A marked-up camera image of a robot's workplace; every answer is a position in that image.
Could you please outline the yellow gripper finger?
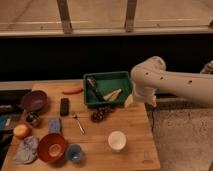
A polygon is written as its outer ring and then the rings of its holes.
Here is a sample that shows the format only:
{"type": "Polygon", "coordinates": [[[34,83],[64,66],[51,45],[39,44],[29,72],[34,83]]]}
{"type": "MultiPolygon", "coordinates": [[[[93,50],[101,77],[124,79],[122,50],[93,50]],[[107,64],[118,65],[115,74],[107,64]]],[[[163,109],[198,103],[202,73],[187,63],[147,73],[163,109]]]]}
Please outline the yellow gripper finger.
{"type": "Polygon", "coordinates": [[[133,103],[134,103],[133,96],[129,95],[124,102],[124,107],[127,108],[127,107],[131,106],[133,103]]]}
{"type": "Polygon", "coordinates": [[[151,105],[152,107],[156,107],[157,106],[157,102],[156,102],[156,96],[152,97],[149,102],[149,105],[151,105]]]}

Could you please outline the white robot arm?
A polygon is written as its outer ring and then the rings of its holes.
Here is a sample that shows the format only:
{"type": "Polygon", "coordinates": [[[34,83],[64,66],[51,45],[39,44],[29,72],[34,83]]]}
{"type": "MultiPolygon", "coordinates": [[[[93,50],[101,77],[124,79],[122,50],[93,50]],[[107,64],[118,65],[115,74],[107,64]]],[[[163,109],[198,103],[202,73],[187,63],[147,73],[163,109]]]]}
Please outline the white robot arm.
{"type": "Polygon", "coordinates": [[[213,74],[170,72],[161,57],[153,56],[135,65],[130,76],[132,100],[135,102],[156,107],[156,91],[160,90],[213,107],[213,74]]]}

